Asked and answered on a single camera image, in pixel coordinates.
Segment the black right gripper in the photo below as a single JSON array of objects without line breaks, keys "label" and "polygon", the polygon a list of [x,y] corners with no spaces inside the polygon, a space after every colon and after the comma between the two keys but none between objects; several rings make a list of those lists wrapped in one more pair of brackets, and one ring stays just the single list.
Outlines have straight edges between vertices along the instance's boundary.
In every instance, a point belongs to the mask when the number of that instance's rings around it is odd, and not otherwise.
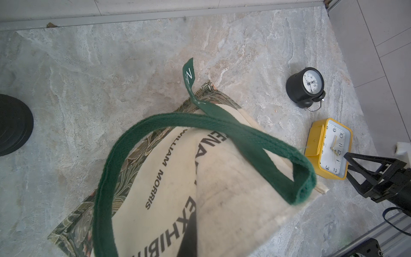
[{"label": "black right gripper", "polygon": [[[349,163],[346,178],[364,198],[379,203],[387,200],[411,216],[411,168],[396,158],[346,153]],[[369,170],[358,161],[378,164]]]}]

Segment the yellow square alarm clock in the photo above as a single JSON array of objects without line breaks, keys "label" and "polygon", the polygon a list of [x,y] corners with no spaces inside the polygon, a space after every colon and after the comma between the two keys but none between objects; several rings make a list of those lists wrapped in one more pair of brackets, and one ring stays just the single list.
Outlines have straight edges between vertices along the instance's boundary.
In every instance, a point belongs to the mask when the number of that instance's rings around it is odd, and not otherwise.
[{"label": "yellow square alarm clock", "polygon": [[312,124],[304,156],[309,159],[315,173],[326,179],[345,180],[347,160],[351,151],[353,132],[332,118]]}]

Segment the small black alarm clock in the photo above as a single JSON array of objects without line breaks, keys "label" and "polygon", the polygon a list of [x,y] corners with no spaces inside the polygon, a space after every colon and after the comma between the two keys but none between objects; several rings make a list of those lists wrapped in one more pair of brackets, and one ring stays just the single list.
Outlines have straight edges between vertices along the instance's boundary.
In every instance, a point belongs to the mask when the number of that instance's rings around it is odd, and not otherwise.
[{"label": "small black alarm clock", "polygon": [[286,82],[289,98],[301,109],[316,112],[321,109],[326,96],[321,73],[307,67],[290,76]]}]

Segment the canvas tote bag green handles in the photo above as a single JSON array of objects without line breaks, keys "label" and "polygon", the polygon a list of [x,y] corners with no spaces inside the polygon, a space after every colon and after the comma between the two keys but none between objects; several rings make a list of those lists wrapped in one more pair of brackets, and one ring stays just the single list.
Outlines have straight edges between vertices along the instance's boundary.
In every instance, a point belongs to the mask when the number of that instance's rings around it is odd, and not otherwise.
[{"label": "canvas tote bag green handles", "polygon": [[327,193],[303,153],[210,82],[114,144],[98,188],[48,236],[70,257],[240,257]]}]

